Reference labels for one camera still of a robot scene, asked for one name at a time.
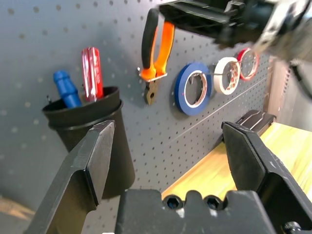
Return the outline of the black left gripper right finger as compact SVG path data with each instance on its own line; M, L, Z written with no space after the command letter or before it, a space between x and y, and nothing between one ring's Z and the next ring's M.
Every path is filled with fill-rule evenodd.
M232 122L221 125L227 159L251 233L310 234L312 203L283 162L259 135Z

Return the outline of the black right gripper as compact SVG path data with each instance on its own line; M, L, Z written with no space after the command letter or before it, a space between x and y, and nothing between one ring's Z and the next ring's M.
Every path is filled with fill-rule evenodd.
M158 5L166 21L176 28L216 39L220 49L256 42L274 5L267 0L218 0L215 7L196 0Z

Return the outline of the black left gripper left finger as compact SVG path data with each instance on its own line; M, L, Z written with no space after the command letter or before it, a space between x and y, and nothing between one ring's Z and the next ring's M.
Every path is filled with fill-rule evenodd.
M115 122L94 125L65 157L27 234L79 234L101 203L108 177Z

